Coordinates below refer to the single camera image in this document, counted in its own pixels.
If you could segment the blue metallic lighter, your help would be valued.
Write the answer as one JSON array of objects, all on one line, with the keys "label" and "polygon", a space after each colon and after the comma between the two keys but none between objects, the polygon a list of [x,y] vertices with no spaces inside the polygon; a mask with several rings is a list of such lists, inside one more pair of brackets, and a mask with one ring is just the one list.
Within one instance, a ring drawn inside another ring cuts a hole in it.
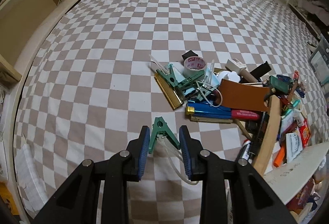
[{"label": "blue metallic lighter", "polygon": [[231,119],[231,108],[219,106],[213,107],[208,103],[197,103],[188,101],[186,104],[186,114],[202,118]]}]

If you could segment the pile of clothes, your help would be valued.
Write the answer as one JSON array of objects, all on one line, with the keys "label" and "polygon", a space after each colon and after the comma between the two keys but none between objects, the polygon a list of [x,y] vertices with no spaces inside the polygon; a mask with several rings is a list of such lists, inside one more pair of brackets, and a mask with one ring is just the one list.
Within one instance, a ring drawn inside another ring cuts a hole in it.
[{"label": "pile of clothes", "polygon": [[320,0],[295,0],[297,8],[318,19],[322,29],[328,30],[328,7]]}]

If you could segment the red pen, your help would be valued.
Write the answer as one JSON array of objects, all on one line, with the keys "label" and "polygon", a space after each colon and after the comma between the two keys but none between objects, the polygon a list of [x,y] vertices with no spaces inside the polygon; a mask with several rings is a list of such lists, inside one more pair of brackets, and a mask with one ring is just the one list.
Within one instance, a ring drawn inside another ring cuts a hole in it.
[{"label": "red pen", "polygon": [[241,121],[256,121],[259,120],[260,115],[253,111],[233,109],[231,110],[231,118]]}]

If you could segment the brown leather pouch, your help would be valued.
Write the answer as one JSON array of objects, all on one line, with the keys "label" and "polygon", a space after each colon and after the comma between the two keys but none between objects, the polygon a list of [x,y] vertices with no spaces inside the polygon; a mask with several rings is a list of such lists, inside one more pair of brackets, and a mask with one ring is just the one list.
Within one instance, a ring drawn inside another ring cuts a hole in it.
[{"label": "brown leather pouch", "polygon": [[245,85],[223,79],[219,86],[222,95],[221,105],[231,109],[249,111],[268,111],[264,102],[270,92],[268,87]]}]

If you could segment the tape roll red print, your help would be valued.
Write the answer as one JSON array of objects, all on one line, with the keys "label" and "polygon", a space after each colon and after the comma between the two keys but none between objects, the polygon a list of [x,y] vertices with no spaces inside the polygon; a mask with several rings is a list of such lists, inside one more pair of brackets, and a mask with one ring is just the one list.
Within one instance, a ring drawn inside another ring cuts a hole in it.
[{"label": "tape roll red print", "polygon": [[205,72],[207,68],[207,63],[202,57],[192,56],[184,60],[183,66],[183,75],[185,77],[189,77],[196,74],[196,72],[198,71]]}]

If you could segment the clear plastic storage bin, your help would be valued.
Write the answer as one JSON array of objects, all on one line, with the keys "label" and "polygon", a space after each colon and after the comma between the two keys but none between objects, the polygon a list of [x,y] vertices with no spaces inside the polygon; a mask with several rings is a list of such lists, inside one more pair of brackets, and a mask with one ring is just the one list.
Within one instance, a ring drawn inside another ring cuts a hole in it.
[{"label": "clear plastic storage bin", "polygon": [[316,75],[316,78],[321,86],[328,83],[329,79],[329,47],[328,41],[321,34],[321,39],[318,46],[311,54],[308,62]]}]

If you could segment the gold metal bar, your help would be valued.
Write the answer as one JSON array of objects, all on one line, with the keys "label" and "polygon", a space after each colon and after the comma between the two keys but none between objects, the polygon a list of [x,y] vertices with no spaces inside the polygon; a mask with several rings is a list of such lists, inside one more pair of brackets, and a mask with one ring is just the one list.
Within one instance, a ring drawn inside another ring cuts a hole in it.
[{"label": "gold metal bar", "polygon": [[154,79],[156,80],[158,86],[160,87],[173,110],[183,105],[183,100],[181,97],[179,97],[176,91],[159,74],[154,74]]}]

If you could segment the checkered bed sheet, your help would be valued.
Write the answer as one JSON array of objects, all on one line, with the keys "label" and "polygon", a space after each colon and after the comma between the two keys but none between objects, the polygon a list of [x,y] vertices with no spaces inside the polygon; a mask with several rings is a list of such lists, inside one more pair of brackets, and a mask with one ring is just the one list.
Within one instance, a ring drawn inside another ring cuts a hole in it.
[{"label": "checkered bed sheet", "polygon": [[81,0],[40,47],[22,90],[14,132],[16,177],[26,211],[36,217],[85,159],[109,159],[164,118],[220,158],[234,160],[244,141],[235,124],[191,122],[172,110],[154,78],[159,64],[183,71],[193,51],[224,68],[238,59],[271,75],[298,71],[311,144],[328,139],[326,101],[308,64],[313,37],[273,0]]}]

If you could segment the long wooden block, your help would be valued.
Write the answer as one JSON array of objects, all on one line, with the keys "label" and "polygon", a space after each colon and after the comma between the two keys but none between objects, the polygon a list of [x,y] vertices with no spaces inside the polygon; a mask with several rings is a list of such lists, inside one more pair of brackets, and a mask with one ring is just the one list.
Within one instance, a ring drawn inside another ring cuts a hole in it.
[{"label": "long wooden block", "polygon": [[258,155],[254,158],[252,166],[263,176],[272,156],[273,148],[276,143],[280,128],[280,99],[277,96],[271,96],[269,99],[269,120],[264,133],[262,145]]}]

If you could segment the wooden bedside shelf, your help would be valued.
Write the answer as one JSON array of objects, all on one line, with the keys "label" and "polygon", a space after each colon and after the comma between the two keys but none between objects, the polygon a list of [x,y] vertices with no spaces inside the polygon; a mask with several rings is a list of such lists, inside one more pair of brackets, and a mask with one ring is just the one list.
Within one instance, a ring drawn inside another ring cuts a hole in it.
[{"label": "wooden bedside shelf", "polygon": [[1,1],[1,83],[11,86],[21,80],[28,54],[78,1]]}]

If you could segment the red snack packet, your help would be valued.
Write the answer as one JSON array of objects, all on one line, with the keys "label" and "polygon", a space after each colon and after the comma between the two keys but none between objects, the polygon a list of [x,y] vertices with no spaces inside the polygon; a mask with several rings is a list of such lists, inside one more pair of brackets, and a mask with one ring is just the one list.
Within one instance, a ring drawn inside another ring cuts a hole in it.
[{"label": "red snack packet", "polygon": [[306,118],[304,118],[303,125],[299,127],[299,133],[301,135],[302,146],[305,148],[311,137],[311,132]]}]

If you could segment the green plastic clip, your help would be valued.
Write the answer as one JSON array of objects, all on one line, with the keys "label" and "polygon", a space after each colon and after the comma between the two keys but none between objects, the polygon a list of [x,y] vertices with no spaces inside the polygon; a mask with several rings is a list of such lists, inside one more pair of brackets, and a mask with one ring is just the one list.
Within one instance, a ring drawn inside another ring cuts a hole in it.
[{"label": "green plastic clip", "polygon": [[163,117],[155,117],[154,123],[152,125],[152,132],[149,141],[148,153],[152,154],[154,146],[156,144],[156,139],[167,138],[169,142],[177,149],[180,150],[180,143],[177,140],[175,134],[171,131]]}]

